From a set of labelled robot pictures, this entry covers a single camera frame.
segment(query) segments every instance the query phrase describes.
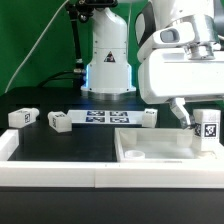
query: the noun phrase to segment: table surface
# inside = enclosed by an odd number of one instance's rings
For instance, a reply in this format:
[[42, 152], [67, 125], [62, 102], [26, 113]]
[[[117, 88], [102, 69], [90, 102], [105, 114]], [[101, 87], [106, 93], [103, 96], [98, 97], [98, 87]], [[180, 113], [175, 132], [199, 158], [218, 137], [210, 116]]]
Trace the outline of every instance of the table surface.
[[116, 110], [143, 111], [145, 104], [139, 97], [121, 101], [99, 101], [81, 97], [69, 88], [16, 88], [0, 97], [0, 124], [8, 128], [7, 114], [21, 108], [37, 108], [37, 121], [19, 129], [20, 145], [10, 161], [78, 161], [116, 162], [115, 127], [125, 125], [73, 124], [72, 132], [57, 133], [49, 126], [51, 111]]

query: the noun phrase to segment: white tray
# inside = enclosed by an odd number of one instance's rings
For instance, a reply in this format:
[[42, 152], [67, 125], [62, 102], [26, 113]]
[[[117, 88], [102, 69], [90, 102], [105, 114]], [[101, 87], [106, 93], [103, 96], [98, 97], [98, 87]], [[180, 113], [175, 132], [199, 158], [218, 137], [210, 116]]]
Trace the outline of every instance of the white tray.
[[[116, 128], [115, 147], [119, 162], [189, 162], [224, 159], [224, 148], [214, 145], [212, 152], [195, 150], [192, 144], [193, 130]], [[127, 157], [127, 152], [136, 152]]]

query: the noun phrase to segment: small white cube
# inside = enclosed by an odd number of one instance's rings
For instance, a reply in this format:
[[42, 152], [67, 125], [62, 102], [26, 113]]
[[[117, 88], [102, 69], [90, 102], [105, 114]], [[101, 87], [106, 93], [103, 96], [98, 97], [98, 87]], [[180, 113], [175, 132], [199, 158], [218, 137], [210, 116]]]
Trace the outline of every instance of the small white cube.
[[39, 110], [36, 108], [23, 108], [8, 114], [9, 127], [23, 128], [36, 121]]
[[142, 115], [142, 127], [155, 128], [157, 112], [158, 110], [155, 109], [145, 109]]
[[72, 131], [72, 119], [63, 112], [50, 112], [48, 119], [49, 125], [57, 132]]

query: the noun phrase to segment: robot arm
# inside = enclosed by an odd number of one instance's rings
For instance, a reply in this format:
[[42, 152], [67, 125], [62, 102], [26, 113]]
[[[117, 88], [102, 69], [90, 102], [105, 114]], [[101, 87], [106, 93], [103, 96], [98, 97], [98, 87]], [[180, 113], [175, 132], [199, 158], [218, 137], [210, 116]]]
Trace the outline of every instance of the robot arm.
[[185, 101], [224, 96], [224, 52], [214, 23], [218, 3], [150, 0], [136, 19], [141, 97], [148, 104], [170, 103], [183, 128], [193, 123]]

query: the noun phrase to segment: black table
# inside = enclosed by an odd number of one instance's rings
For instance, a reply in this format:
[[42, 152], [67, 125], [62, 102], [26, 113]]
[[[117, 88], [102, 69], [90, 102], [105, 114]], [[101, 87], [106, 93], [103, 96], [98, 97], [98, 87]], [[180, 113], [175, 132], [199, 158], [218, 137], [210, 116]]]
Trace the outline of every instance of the black table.
[[[16, 88], [0, 97], [0, 132], [8, 128], [9, 112], [24, 107], [40, 110], [38, 121], [20, 129], [20, 147], [10, 160], [116, 162], [116, 125], [73, 124], [71, 133], [59, 134], [48, 125], [50, 111], [143, 111], [140, 98], [119, 102], [80, 97], [66, 88]], [[168, 105], [159, 109], [157, 127], [179, 127]], [[190, 104], [192, 108], [220, 109], [218, 105]], [[37, 188], [0, 187], [0, 223], [178, 223], [221, 224], [223, 189]]]

